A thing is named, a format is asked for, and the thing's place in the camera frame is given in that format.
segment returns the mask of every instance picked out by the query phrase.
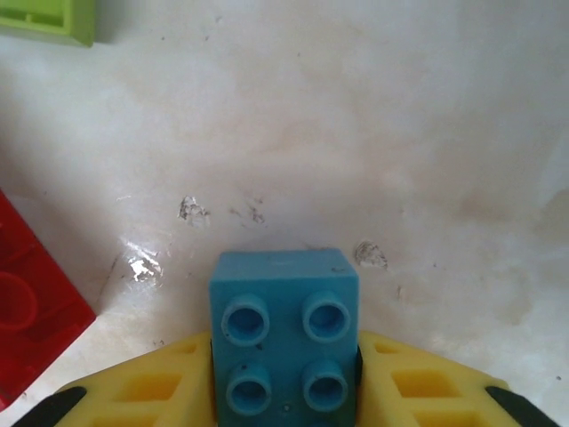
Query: black edge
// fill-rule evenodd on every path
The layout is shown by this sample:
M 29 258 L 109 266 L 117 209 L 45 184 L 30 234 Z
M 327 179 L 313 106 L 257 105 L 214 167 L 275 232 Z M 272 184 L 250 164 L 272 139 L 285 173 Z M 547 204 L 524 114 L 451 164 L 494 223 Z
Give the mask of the black edge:
M 55 427 L 86 394 L 84 387 L 60 391 L 39 402 L 12 427 Z
M 522 427 L 560 427 L 524 396 L 492 385 L 486 392 Z

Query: lego stud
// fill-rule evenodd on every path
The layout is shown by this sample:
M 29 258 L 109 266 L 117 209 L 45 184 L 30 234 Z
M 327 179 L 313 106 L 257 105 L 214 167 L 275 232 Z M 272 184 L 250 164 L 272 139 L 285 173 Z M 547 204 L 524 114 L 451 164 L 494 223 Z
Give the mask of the lego stud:
M 229 377 L 226 398 L 236 414 L 254 416 L 264 412 L 271 400 L 267 369 L 258 363 L 236 367 Z
M 258 344 L 268 334 L 267 304 L 253 294 L 234 298 L 223 312 L 221 330 L 231 343 L 239 347 Z
M 16 332 L 30 326 L 37 315 L 36 295 L 28 283 L 0 272 L 0 330 Z
M 302 304 L 302 325 L 310 339 L 320 343 L 340 340 L 349 329 L 349 311 L 332 292 L 317 292 Z
M 317 412 L 332 412 L 348 397 L 348 383 L 340 366 L 331 360 L 314 362 L 302 372 L 302 393 Z

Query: dirt speck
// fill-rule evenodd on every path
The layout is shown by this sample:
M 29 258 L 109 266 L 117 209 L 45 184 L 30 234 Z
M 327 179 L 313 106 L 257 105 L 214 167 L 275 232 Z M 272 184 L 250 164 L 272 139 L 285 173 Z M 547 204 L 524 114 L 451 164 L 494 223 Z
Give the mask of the dirt speck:
M 180 203 L 178 218 L 181 218 L 192 227 L 203 228 L 210 225 L 211 213 L 199 205 L 195 197 L 185 196 Z
M 257 222 L 258 224 L 265 223 L 265 217 L 259 212 L 259 209 L 254 206 L 249 206 L 249 216 L 253 222 Z
M 354 259 L 361 267 L 378 267 L 387 269 L 388 259 L 385 257 L 380 247 L 370 240 L 364 240 L 354 250 Z

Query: scratch mark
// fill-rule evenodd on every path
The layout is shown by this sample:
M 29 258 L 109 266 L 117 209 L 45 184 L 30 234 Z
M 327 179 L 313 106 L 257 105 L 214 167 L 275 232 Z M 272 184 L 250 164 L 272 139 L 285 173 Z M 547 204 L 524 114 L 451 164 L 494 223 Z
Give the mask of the scratch mark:
M 108 275 L 105 277 L 105 283 L 103 283 L 103 286 L 100 287 L 100 291 L 99 291 L 99 295 L 97 296 L 97 300 L 95 301 L 95 304 L 98 304 L 100 301 L 100 298 L 103 296 L 103 292 L 105 292 L 105 288 L 108 285 L 108 282 L 110 282 L 110 278 L 113 275 L 113 271 L 115 270 L 116 264 L 118 263 L 118 260 L 120 259 L 121 254 L 118 254 L 115 259 L 113 260 L 113 263 L 110 266 L 110 270 L 108 271 Z

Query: hole in yellow piece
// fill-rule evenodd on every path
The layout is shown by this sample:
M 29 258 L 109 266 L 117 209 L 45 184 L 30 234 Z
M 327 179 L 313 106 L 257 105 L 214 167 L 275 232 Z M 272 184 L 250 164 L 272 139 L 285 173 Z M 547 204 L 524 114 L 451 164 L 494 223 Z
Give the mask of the hole in yellow piece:
M 107 416 L 97 418 L 92 427 L 154 427 L 156 417 L 144 416 Z
M 196 348 L 197 348 L 196 344 L 194 342 L 191 342 L 190 344 L 184 345 L 183 347 L 179 347 L 179 349 L 177 349 L 176 352 L 191 354 L 196 352 Z
M 454 398 L 460 396 L 445 375 L 435 370 L 396 371 L 391 376 L 404 398 Z
M 385 345 L 381 342 L 375 343 L 375 350 L 381 354 L 392 354 L 392 353 L 398 353 L 399 352 L 396 349 L 394 349 L 393 347 L 389 347 L 388 345 Z
M 168 400 L 176 391 L 180 380 L 181 375 L 141 375 L 128 382 L 116 400 L 119 402 Z
M 420 427 L 490 427 L 474 412 L 419 412 L 414 415 Z

